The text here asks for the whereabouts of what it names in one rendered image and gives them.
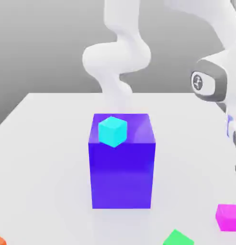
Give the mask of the small green cube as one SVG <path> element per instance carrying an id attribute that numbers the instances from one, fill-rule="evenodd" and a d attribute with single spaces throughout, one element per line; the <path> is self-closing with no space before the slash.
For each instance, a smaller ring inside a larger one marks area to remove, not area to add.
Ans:
<path id="1" fill-rule="evenodd" d="M 194 245 L 194 241 L 174 229 L 162 245 Z"/>

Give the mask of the small magenta cube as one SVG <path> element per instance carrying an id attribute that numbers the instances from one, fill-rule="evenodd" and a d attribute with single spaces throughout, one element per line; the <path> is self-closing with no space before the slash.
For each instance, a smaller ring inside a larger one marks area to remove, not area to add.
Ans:
<path id="1" fill-rule="evenodd" d="M 218 204 L 215 218 L 221 231 L 236 232 L 236 204 Z"/>

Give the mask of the small cyan cube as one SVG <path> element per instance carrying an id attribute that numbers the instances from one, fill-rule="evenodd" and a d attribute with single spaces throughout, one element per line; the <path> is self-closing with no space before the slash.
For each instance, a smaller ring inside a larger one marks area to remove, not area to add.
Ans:
<path id="1" fill-rule="evenodd" d="M 127 121 L 110 116 L 98 123 L 99 142 L 117 147 L 127 139 Z"/>

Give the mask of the large purple box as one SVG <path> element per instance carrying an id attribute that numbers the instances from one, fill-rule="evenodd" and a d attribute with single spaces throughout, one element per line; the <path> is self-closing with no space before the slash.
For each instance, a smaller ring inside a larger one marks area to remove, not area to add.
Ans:
<path id="1" fill-rule="evenodd" d="M 156 151 L 149 115 L 112 116 L 128 123 L 127 139 L 116 148 L 101 143 L 98 124 L 110 114 L 94 114 L 88 142 L 92 207 L 149 209 Z"/>

